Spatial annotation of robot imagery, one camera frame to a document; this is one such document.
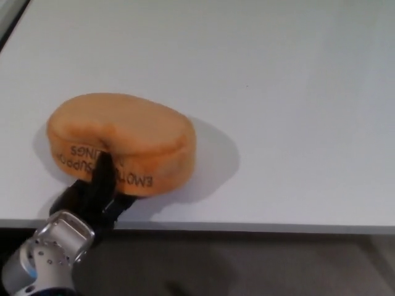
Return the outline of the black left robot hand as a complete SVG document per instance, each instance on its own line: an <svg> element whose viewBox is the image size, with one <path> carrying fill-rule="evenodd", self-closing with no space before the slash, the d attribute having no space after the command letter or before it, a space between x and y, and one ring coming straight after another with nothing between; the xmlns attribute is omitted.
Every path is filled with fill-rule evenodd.
<svg viewBox="0 0 395 296"><path fill-rule="evenodd" d="M92 247L97 246L114 229L119 216L137 200L137 196L116 189L116 177L111 155L101 153L91 181L76 180L58 196L49 213L68 210L82 219L94 231Z"/></svg>

